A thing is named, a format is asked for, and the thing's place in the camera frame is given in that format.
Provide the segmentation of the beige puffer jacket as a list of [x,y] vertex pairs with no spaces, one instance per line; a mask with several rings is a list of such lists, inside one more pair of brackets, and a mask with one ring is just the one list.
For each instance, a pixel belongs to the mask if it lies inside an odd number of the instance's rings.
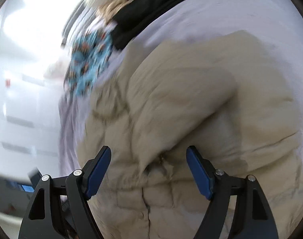
[[203,43],[130,43],[91,93],[80,165],[103,146],[111,163],[89,205],[105,238],[192,238],[209,205],[186,162],[254,175],[280,238],[303,217],[299,109],[281,62],[245,31]]

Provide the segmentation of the blue monkey print pajamas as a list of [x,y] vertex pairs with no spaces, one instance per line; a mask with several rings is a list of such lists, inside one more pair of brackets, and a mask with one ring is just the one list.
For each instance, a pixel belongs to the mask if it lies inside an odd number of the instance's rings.
[[91,92],[96,79],[109,67],[113,42],[109,31],[97,29],[74,41],[64,85],[74,96]]

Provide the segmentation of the white wardrobe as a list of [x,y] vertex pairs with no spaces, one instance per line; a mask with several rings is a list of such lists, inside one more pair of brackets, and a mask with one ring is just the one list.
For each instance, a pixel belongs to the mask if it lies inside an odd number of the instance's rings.
[[7,0],[0,9],[0,175],[59,175],[64,17],[53,2]]

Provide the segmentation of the beige striped garment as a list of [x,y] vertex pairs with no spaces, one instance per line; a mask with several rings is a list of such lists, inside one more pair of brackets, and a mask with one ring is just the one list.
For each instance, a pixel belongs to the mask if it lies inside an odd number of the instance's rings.
[[112,0],[111,2],[98,7],[95,15],[102,17],[107,25],[112,21],[113,16],[132,1],[133,0]]

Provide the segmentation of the lavender floral bedspread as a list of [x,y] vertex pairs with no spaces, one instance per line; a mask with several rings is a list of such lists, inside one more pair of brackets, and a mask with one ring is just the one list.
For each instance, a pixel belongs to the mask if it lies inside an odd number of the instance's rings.
[[[183,41],[209,40],[218,36],[245,30],[264,42],[269,53],[277,58],[278,67],[286,76],[294,92],[293,98],[299,102],[301,110],[301,127],[298,133],[291,134],[275,144],[265,145],[262,149],[275,149],[284,146],[289,139],[298,139],[299,147],[294,147],[303,162],[303,19],[290,0],[186,0],[170,9],[149,25],[140,35],[140,42],[149,50],[153,50],[165,39]],[[76,146],[84,137],[85,120],[90,112],[90,93],[85,97],[68,100],[67,95],[60,101],[61,138],[59,146],[60,172],[79,167]],[[221,160],[218,153],[222,149],[205,149],[204,146],[231,146],[231,141],[214,135],[197,139],[196,133],[185,137],[185,145],[181,144],[185,154],[187,146],[195,145],[204,156],[213,160]]]

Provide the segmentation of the black folded garment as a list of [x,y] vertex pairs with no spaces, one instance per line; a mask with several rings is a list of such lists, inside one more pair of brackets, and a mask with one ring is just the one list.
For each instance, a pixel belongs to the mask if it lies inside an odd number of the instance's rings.
[[133,0],[114,16],[111,39],[117,50],[124,49],[150,23],[184,0]]

